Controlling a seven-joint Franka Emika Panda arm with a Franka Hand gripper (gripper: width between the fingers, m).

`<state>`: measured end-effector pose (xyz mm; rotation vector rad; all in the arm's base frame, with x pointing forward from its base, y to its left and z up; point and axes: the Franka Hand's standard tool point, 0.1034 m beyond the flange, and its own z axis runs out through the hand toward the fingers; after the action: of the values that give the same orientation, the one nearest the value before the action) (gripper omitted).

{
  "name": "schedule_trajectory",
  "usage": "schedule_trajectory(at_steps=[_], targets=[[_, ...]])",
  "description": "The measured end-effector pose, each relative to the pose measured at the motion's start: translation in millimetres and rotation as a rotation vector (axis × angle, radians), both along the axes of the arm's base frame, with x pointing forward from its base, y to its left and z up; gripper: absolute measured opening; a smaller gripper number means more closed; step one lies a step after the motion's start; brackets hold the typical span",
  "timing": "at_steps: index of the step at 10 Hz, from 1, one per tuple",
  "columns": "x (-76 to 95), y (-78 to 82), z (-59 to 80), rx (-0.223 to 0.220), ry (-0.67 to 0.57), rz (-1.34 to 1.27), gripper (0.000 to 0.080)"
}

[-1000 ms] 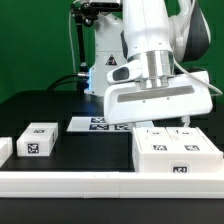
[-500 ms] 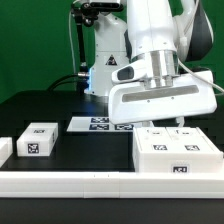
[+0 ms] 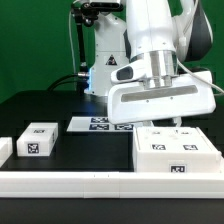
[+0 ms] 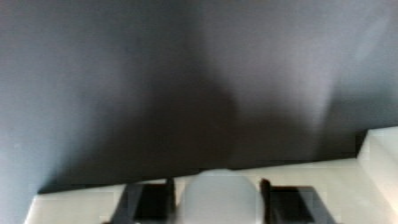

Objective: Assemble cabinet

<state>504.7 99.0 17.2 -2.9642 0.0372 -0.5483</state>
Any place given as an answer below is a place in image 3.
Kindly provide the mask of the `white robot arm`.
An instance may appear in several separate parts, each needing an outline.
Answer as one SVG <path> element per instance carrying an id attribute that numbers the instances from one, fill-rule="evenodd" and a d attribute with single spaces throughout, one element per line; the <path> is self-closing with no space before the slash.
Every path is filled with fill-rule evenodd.
<path id="1" fill-rule="evenodd" d="M 103 98 L 113 124 L 208 114 L 216 107 L 210 71 L 192 74 L 183 62 L 203 58 L 213 33 L 200 0 L 80 0 L 78 27 L 95 31 L 95 63 L 85 93 Z"/>

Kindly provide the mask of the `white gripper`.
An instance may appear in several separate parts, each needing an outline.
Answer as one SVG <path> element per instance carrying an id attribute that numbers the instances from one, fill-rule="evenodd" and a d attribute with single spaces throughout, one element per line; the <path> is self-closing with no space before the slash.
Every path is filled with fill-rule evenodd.
<path id="1" fill-rule="evenodd" d="M 210 71 L 185 73 L 171 87 L 146 89 L 143 82 L 115 84 L 108 93 L 108 118 L 112 124 L 135 123 L 212 113 L 216 107 Z"/>

